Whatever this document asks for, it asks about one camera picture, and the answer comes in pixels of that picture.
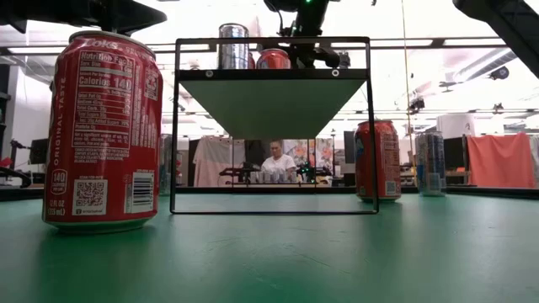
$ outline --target shelf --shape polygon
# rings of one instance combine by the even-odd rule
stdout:
[[[179,71],[179,83],[238,139],[314,138],[367,79],[366,69]]]

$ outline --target black metal frame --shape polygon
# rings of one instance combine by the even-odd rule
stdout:
[[[209,39],[177,39],[175,45],[174,60],[174,96],[173,96],[173,150],[178,149],[178,101],[179,83],[189,80],[217,81],[226,78],[227,80],[253,79],[298,79],[298,78],[324,78],[338,81],[339,79],[331,75],[331,70],[210,70],[210,71],[180,71],[180,50],[181,45],[209,45],[210,48],[223,44],[267,44],[276,45],[287,44],[317,44],[330,45],[331,43],[363,43],[366,51],[365,69],[339,70],[345,75],[344,78],[356,78],[366,82],[367,86],[367,109],[369,116],[369,127],[371,129],[371,146],[376,149],[374,131],[374,106],[372,101],[371,83],[371,39],[368,37],[285,37],[285,38],[209,38]],[[176,153],[172,153],[171,175],[176,175]],[[378,196],[378,176],[376,166],[376,153],[371,154],[374,164],[372,181],[373,189],[373,209],[355,211],[176,211],[176,180],[171,178],[170,183],[170,213],[174,215],[376,215],[380,211]]]

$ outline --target ceiling light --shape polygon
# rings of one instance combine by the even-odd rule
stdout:
[[[500,38],[488,38],[488,39],[450,39],[446,40],[444,45],[500,45],[505,46],[505,42]]]

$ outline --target nutrition facts label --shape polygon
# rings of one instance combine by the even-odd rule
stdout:
[[[386,180],[398,180],[400,182],[398,136],[383,134],[381,139],[382,169],[384,170]]]
[[[72,146],[75,162],[123,160],[131,145],[135,61],[103,51],[82,51]]]

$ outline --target red soda can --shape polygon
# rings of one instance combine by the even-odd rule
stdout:
[[[256,69],[256,63],[254,63],[253,54],[249,53],[248,58],[248,69]]]
[[[355,187],[361,199],[372,200],[374,184],[372,182],[372,153],[376,153],[378,168],[378,197],[381,200],[394,201],[401,197],[401,173],[398,149],[398,134],[393,122],[375,121],[374,131],[376,150],[371,146],[369,122],[358,125],[355,132]]]
[[[258,69],[290,69],[288,53],[280,49],[268,49],[260,52],[260,58],[256,62]]]
[[[96,233],[157,214],[163,78],[155,54],[122,35],[83,31],[58,56],[43,221]]]

